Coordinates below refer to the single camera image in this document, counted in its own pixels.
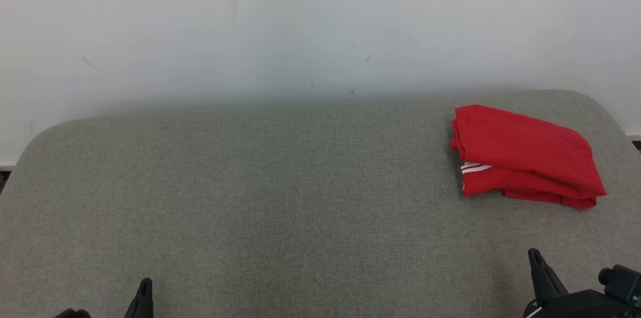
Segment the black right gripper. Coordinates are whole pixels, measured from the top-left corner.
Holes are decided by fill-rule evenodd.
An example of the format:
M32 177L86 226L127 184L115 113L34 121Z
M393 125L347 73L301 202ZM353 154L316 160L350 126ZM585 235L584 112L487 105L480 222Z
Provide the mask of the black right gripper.
M641 318L641 307L595 290L569 294L538 249L527 252L535 293L523 318Z

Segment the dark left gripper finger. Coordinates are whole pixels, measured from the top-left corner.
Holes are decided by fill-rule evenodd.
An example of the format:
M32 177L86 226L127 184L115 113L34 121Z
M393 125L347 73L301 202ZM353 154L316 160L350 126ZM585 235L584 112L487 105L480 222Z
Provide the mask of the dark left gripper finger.
M144 278L128 307L125 318L153 318L153 281Z

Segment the red shorts white stripe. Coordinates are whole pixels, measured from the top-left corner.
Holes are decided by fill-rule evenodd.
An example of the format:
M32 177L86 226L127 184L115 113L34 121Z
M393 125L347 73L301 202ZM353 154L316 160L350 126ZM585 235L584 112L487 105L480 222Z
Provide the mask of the red shorts white stripe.
M512 199L591 209L599 197L607 195L599 179L595 184L567 183L531 171L469 162L461 170L465 197L496 190Z

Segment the red basketball jersey white trim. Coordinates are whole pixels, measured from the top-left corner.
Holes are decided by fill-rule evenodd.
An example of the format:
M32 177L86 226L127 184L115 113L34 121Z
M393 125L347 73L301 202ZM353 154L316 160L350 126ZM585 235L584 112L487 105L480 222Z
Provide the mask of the red basketball jersey white trim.
M480 104L456 108L452 127L451 149L462 166L480 163L567 183L602 183L591 146L572 129Z

